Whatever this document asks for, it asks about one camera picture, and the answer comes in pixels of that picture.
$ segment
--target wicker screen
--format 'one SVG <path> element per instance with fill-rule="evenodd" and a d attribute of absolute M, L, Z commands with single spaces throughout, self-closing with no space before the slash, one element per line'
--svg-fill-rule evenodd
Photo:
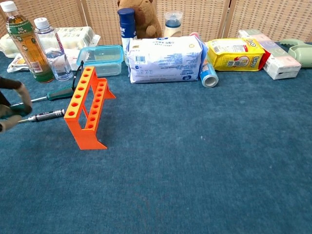
<path fill-rule="evenodd" d="M 35 18 L 46 17 L 53 27 L 86 25 L 79 0 L 14 0 L 14 3 L 32 24 Z"/>
<path fill-rule="evenodd" d="M 270 39 L 308 41 L 312 33 L 312 0 L 232 0 L 224 37 L 240 29 L 258 29 Z"/>
<path fill-rule="evenodd" d="M 0 37 L 2 37 L 6 33 L 7 33 L 7 31 L 6 31 L 6 27 L 5 27 L 5 21 L 4 21 L 3 17 L 0 17 Z"/>
<path fill-rule="evenodd" d="M 203 41 L 208 41 L 222 36 L 228 6 L 229 0 L 157 0 L 157 16 L 164 30 L 164 14 L 182 11 L 182 35 L 198 32 Z"/>
<path fill-rule="evenodd" d="M 90 26 L 101 36 L 99 44 L 121 44 L 117 0 L 83 0 Z"/>

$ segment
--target brown plush toy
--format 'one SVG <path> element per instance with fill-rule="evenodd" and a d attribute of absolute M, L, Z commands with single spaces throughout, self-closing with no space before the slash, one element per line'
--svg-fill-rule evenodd
<path fill-rule="evenodd" d="M 119 9 L 133 8 L 136 20 L 136 35 L 142 38 L 160 38 L 161 27 L 152 5 L 153 0 L 118 0 Z"/>

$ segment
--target plastic bottle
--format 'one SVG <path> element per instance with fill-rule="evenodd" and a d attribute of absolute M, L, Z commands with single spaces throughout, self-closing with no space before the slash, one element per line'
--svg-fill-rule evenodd
<path fill-rule="evenodd" d="M 52 81 L 54 79 L 53 72 L 40 45 L 37 43 L 32 24 L 17 12 L 17 7 L 13 1 L 4 1 L 0 5 L 7 15 L 7 31 L 34 78 L 41 83 Z"/>
<path fill-rule="evenodd" d="M 167 12 L 165 14 L 165 31 L 164 31 L 164 37 L 180 37 L 182 36 L 182 16 L 183 12 L 180 11 L 172 11 Z"/>
<path fill-rule="evenodd" d="M 121 40 L 125 63 L 128 66 L 127 46 L 130 38 L 137 38 L 135 11 L 132 8 L 122 8 L 118 10 Z"/>
<path fill-rule="evenodd" d="M 37 18 L 34 22 L 35 33 L 48 58 L 55 78 L 59 81 L 69 80 L 74 74 L 56 30 L 50 26 L 47 18 Z"/>

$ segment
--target screwdriver shaft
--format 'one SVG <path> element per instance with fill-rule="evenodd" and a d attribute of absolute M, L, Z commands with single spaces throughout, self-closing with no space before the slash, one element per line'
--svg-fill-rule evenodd
<path fill-rule="evenodd" d="M 39 97 L 39 98 L 36 98 L 36 99 L 31 100 L 31 102 L 33 103 L 33 102 L 43 101 L 43 100 L 47 100 L 47 99 L 48 99 L 48 98 L 47 98 L 46 96 L 45 96 L 45 97 Z M 12 105 L 11 107 L 13 107 L 13 106 L 19 106 L 19 105 L 23 105 L 23 103 L 20 102 L 20 103 L 17 103 L 17 104 Z"/>
<path fill-rule="evenodd" d="M 30 122 L 29 119 L 23 119 L 23 120 L 20 120 L 19 123 L 26 123 L 26 122 Z"/>

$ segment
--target yellow bag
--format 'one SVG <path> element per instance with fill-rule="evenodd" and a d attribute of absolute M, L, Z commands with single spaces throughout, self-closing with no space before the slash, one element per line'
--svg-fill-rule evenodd
<path fill-rule="evenodd" d="M 258 71 L 267 60 L 261 61 L 266 52 L 255 39 L 215 39 L 206 45 L 213 66 L 219 71 Z"/>

